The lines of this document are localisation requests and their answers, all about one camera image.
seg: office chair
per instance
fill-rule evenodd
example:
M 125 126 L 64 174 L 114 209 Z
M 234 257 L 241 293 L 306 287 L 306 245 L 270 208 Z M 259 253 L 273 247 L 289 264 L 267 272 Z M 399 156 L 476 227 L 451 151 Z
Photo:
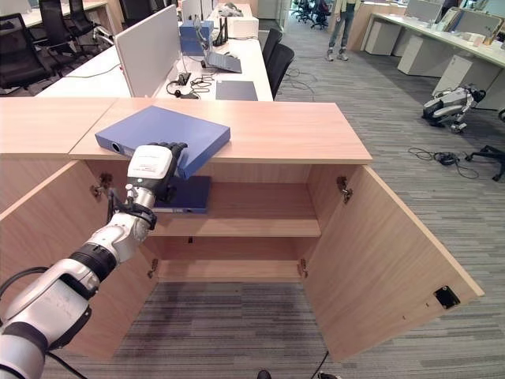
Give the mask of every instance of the office chair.
M 93 32 L 93 41 L 96 42 L 98 39 L 101 39 L 111 46 L 114 45 L 112 33 L 106 30 L 102 25 L 88 19 L 84 11 L 82 0 L 69 0 L 69 4 L 71 20 L 69 30 L 73 36 L 79 38 L 89 32 Z
M 135 25 L 152 15 L 151 2 L 149 0 L 119 0 L 123 18 L 128 26 Z
M 267 66 L 268 83 L 270 83 L 271 95 L 275 99 L 284 74 L 294 59 L 294 51 L 288 46 L 278 43 L 271 54 Z
M 20 13 L 0 17 L 0 87 L 28 87 L 52 71 L 37 55 Z
M 282 33 L 277 29 L 270 29 L 268 32 L 267 41 L 265 42 L 265 46 L 263 46 L 263 62 L 265 63 L 265 67 L 268 65 L 268 61 L 270 60 L 271 53 L 274 51 L 275 47 L 279 42 L 281 42 Z
M 505 108 L 498 113 L 498 118 L 505 122 Z M 486 158 L 491 158 L 497 160 L 500 163 L 499 173 L 492 177 L 492 180 L 498 182 L 503 174 L 505 174 L 505 152 L 492 146 L 485 145 L 479 152 L 473 152 L 469 156 L 466 156 L 466 160 L 471 161 L 474 156 L 484 156 Z
M 314 6 L 313 2 L 309 0 L 302 0 L 301 4 L 301 13 L 297 15 L 298 22 L 303 21 L 304 24 L 307 24 L 307 20 L 314 22 L 312 19 L 312 8 Z
M 86 51 L 84 46 L 95 45 L 80 43 L 79 39 L 67 28 L 60 0 L 39 0 L 39 6 L 47 41 L 36 41 L 37 45 L 45 48 L 58 64 L 63 64 L 64 54 L 69 54 L 74 60 L 86 54 L 93 55 L 92 52 Z
M 314 29 L 316 26 L 319 26 L 320 30 L 323 30 L 328 26 L 327 16 L 331 15 L 328 4 L 324 0 L 317 0 L 317 4 L 314 7 L 314 13 L 316 15 L 316 23 L 310 28 Z

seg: gray carpet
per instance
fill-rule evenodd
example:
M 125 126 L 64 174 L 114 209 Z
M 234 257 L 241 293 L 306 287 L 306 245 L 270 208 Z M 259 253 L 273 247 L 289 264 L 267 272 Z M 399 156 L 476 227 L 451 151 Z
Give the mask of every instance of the gray carpet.
M 505 124 L 495 112 L 472 111 L 463 135 L 432 128 L 419 116 L 436 80 L 408 77 L 397 71 L 396 58 L 366 53 L 325 62 L 327 40 L 325 32 L 289 24 L 283 43 L 296 51 L 291 67 L 302 73 L 290 71 L 277 100 L 336 102 L 372 153 L 373 168 L 486 296 L 346 362 L 327 362 L 323 370 L 344 379 L 504 378 L 504 179 L 493 182 L 498 166 L 484 159 L 471 163 L 480 177 L 469 180 L 454 167 L 421 161 L 406 150 L 505 148 Z M 300 89 L 306 84 L 313 94 Z M 309 379 L 324 352 L 300 285 L 165 283 L 149 298 L 113 362 L 63 356 L 94 378 L 250 379 L 266 367 L 274 379 Z M 69 375 L 48 362 L 44 377 Z

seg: wooden countertop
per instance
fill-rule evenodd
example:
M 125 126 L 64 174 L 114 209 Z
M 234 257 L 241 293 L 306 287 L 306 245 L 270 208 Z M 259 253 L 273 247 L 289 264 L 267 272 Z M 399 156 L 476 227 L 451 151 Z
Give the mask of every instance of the wooden countertop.
M 95 133 L 150 105 L 231 128 L 216 163 L 367 164 L 372 157 L 334 103 L 190 99 L 2 99 L 0 151 L 125 160 Z

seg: open cabinet door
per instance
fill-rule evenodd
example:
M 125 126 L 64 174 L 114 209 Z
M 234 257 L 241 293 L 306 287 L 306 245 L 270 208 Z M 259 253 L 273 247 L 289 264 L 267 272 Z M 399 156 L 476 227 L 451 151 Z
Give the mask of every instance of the open cabinet door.
M 305 292 L 335 361 L 483 295 L 461 265 L 368 166 L 348 178 L 307 263 Z
M 105 224 L 107 198 L 97 201 L 96 184 L 85 162 L 73 161 L 56 171 L 0 214 L 0 282 L 33 266 L 49 266 L 68 257 Z M 156 284 L 148 277 L 144 255 L 121 265 L 91 299 L 92 318 L 67 347 L 96 358 L 109 358 Z M 16 282 L 2 298 L 3 314 L 33 276 Z

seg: white desk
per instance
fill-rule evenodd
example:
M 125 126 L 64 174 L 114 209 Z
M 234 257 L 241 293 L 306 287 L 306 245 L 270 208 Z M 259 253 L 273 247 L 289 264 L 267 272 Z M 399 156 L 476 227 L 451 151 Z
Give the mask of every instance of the white desk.
M 390 14 L 373 13 L 368 23 L 367 32 L 363 39 L 361 49 L 367 46 L 368 38 L 374 37 L 372 31 L 376 20 L 399 25 L 412 33 L 408 42 L 402 61 L 398 69 L 402 72 L 416 75 L 427 75 L 441 77 L 437 89 L 453 88 L 460 84 L 469 84 L 471 82 L 480 86 L 488 92 L 486 98 L 480 102 L 477 107 L 499 109 L 505 107 L 504 83 L 505 83 L 505 51 L 496 47 L 479 45 L 475 47 L 473 43 L 465 41 L 450 32 L 439 32 L 426 27 L 425 22 L 416 21 L 404 16 Z M 389 55 L 392 52 L 387 50 L 382 54 Z M 458 59 L 457 53 L 470 55 Z M 455 64 L 456 61 L 462 61 L 462 64 Z M 493 69 L 486 69 L 492 64 Z M 454 73 L 451 67 L 462 67 L 464 72 Z
M 259 101 L 272 101 L 270 85 L 268 83 L 267 70 L 263 62 L 260 43 L 257 39 L 237 40 L 229 39 L 228 42 L 215 49 L 217 52 L 229 51 L 241 59 L 242 73 L 226 73 L 219 71 L 214 75 L 216 81 L 253 81 Z M 184 63 L 189 72 L 190 80 L 199 77 L 202 73 L 214 73 L 215 69 L 202 69 L 200 62 L 184 57 Z M 110 72 L 96 77 L 81 78 L 97 73 L 102 73 L 119 64 L 119 57 L 115 47 L 110 47 L 96 57 L 90 59 L 81 67 L 69 73 L 50 87 L 43 90 L 37 96 L 41 97 L 130 97 L 126 79 L 120 66 Z M 182 62 L 177 63 L 178 72 L 184 72 Z M 156 97 L 172 97 L 166 93 L 167 79 L 160 86 Z M 209 87 L 210 92 L 200 93 L 201 99 L 215 99 L 215 82 Z M 190 91 L 186 88 L 172 86 L 171 91 L 180 89 L 182 93 Z
M 93 10 L 99 10 L 101 8 L 106 10 L 107 19 L 102 20 L 102 18 L 100 18 L 100 23 L 104 24 L 103 26 L 105 28 L 108 28 L 112 33 L 114 33 L 114 34 L 119 33 L 121 30 L 117 30 L 117 28 L 115 27 L 116 23 L 114 23 L 114 18 L 112 17 L 112 15 L 108 9 L 108 2 L 107 1 L 85 2 L 84 3 L 84 10 L 87 12 L 90 12 Z M 62 4 L 62 12 L 63 12 L 63 16 L 68 16 L 70 14 L 70 6 L 68 4 Z M 27 28 L 31 28 L 31 27 L 36 26 L 38 24 L 42 24 L 42 16 L 40 15 L 39 8 L 33 8 L 30 13 L 24 13 L 21 16 L 23 17 L 24 24 L 26 25 Z

